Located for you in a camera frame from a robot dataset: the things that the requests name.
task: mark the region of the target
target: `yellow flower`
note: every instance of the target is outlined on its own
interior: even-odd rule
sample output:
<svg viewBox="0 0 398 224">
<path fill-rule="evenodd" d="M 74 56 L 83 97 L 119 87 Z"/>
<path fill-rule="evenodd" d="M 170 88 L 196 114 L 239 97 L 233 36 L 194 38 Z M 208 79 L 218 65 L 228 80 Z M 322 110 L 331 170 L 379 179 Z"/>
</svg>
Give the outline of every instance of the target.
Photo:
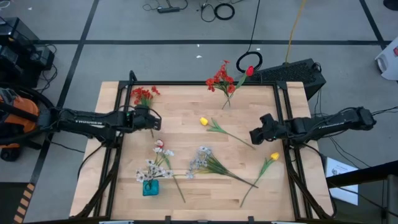
<svg viewBox="0 0 398 224">
<path fill-rule="evenodd" d="M 200 118 L 200 122 L 204 126 L 206 126 L 209 123 L 209 121 L 206 118 Z"/>
<path fill-rule="evenodd" d="M 277 160 L 279 158 L 279 153 L 278 152 L 274 152 L 271 154 L 271 159 L 272 160 Z"/>
</svg>

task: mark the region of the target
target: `orange and black tape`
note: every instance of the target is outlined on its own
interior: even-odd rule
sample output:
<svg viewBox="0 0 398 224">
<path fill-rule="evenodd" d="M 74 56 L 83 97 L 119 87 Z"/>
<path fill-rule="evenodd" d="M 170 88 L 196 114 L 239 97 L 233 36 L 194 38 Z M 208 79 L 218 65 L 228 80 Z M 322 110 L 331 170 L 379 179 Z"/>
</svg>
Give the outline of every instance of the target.
<svg viewBox="0 0 398 224">
<path fill-rule="evenodd" d="M 19 206 L 17 208 L 17 212 L 14 216 L 14 223 L 20 224 L 24 221 L 27 208 L 29 207 L 30 200 L 33 195 L 33 191 L 35 190 L 35 185 L 28 184 L 24 193 L 22 194 L 21 201 L 19 202 Z"/>
</svg>

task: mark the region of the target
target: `blue vase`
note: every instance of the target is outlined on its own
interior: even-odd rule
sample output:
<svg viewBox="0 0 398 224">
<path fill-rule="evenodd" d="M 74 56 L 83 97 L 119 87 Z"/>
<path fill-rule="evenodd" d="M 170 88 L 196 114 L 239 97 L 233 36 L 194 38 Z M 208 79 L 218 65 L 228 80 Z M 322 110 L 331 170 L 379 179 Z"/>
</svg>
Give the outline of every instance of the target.
<svg viewBox="0 0 398 224">
<path fill-rule="evenodd" d="M 152 180 L 152 183 L 149 184 L 148 181 L 144 181 L 142 183 L 142 195 L 143 196 L 155 196 L 159 194 L 159 181 Z"/>
</svg>

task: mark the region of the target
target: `white paper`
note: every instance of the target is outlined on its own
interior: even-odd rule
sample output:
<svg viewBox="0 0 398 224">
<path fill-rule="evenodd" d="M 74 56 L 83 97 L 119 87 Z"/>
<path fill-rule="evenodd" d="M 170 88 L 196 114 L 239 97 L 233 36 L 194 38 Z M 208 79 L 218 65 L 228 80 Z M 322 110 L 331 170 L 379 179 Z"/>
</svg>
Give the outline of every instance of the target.
<svg viewBox="0 0 398 224">
<path fill-rule="evenodd" d="M 331 177 L 333 175 L 338 175 L 338 174 L 344 174 L 356 170 L 358 169 L 350 165 L 344 164 L 342 162 L 339 162 L 337 160 L 334 160 L 332 158 L 328 157 L 328 159 L 326 160 L 326 171 L 325 171 L 326 177 Z M 342 188 L 358 193 L 358 185 L 350 185 Z M 330 189 L 330 193 L 331 196 L 334 198 L 351 203 L 353 205 L 358 205 L 358 195 L 354 193 L 347 192 L 339 188 Z"/>
</svg>

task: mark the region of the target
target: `wooden tabletop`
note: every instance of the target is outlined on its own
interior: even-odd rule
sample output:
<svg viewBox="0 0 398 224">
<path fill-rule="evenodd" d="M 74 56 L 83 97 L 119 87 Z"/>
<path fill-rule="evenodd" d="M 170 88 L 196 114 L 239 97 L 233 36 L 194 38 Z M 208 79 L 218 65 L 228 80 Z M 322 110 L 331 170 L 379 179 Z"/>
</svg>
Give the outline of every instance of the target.
<svg viewBox="0 0 398 224">
<path fill-rule="evenodd" d="M 113 110 L 117 87 L 118 82 L 103 82 L 96 112 Z M 270 113 L 277 120 L 271 86 L 242 86 L 234 94 L 231 107 L 224 110 L 221 110 L 225 102 L 222 92 L 212 93 L 206 86 L 158 86 L 158 89 L 161 95 L 155 98 L 153 109 L 162 116 L 162 129 L 154 131 L 154 139 L 149 130 L 125 135 L 112 219 L 164 220 L 170 215 L 172 220 L 244 221 L 248 216 L 256 221 L 294 220 L 282 142 L 264 142 L 253 150 L 225 134 L 209 133 L 208 127 L 199 122 L 201 117 L 214 118 L 224 130 L 250 143 L 249 131 L 261 126 L 262 115 Z M 303 84 L 288 83 L 288 92 L 293 116 L 310 116 Z M 283 93 L 279 94 L 284 107 Z M 186 203 L 173 179 L 159 179 L 159 195 L 143 197 L 142 184 L 136 181 L 135 171 L 145 167 L 145 159 L 154 159 L 152 149 L 158 138 L 165 143 L 165 149 L 174 151 L 175 156 L 170 161 L 176 174 L 185 174 L 200 146 L 212 148 L 227 169 L 249 182 L 257 178 L 264 158 L 269 158 L 273 152 L 279 152 L 280 158 L 266 170 L 256 184 L 259 188 L 251 190 L 242 208 L 239 205 L 249 186 L 216 174 L 197 174 L 194 179 L 176 176 Z M 316 142 L 309 144 L 317 148 Z M 85 157 L 98 146 L 98 141 L 89 139 Z M 104 149 L 98 151 L 82 168 L 70 215 L 78 213 L 98 188 L 104 152 Z M 301 149 L 301 155 L 307 187 L 331 215 L 333 208 L 319 155 L 306 148 Z M 302 195 L 296 189 L 300 211 L 305 217 Z M 108 192 L 104 193 L 101 214 L 104 214 L 107 198 Z"/>
</svg>

